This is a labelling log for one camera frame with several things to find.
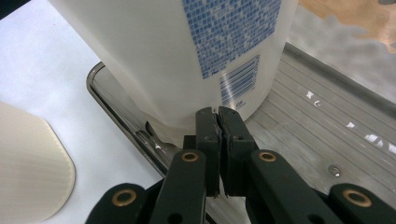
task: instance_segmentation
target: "metal screw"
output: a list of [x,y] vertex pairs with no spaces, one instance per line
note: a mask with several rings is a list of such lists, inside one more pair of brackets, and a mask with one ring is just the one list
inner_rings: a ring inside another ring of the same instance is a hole
[[340,177],[341,176],[341,170],[337,166],[330,165],[327,169],[329,170],[330,174],[332,174],[332,175],[334,175],[336,177]]

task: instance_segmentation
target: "beige plastic object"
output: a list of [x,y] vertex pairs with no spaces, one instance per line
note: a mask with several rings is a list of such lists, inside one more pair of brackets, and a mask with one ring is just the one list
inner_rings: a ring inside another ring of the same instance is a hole
[[163,142],[194,114],[247,119],[271,89],[297,0],[49,0],[114,74]]
[[0,223],[51,217],[69,198],[75,176],[46,121],[0,102]]

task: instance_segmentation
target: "black mechanical arm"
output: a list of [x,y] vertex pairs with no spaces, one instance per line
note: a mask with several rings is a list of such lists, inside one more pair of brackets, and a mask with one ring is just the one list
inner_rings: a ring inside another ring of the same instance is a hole
[[311,189],[278,153],[259,149],[239,114],[196,113],[196,135],[184,138],[166,178],[149,189],[121,184],[92,209],[87,223],[204,223],[205,198],[246,197],[251,223],[396,223],[396,211],[367,189],[339,184]]

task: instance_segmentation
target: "white surface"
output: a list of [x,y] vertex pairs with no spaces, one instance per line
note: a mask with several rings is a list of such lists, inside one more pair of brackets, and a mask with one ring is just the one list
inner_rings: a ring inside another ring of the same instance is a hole
[[83,223],[111,187],[147,188],[160,179],[88,93],[85,80],[98,62],[45,0],[0,21],[0,101],[45,119],[76,165],[69,200],[45,223]]
[[73,162],[42,118],[0,101],[0,124],[0,222],[51,217],[72,192]]

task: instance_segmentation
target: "barcode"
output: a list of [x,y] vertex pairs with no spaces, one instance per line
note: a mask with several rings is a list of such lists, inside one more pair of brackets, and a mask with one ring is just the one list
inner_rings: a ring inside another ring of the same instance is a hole
[[254,88],[260,56],[220,78],[221,101],[223,105],[235,101]]

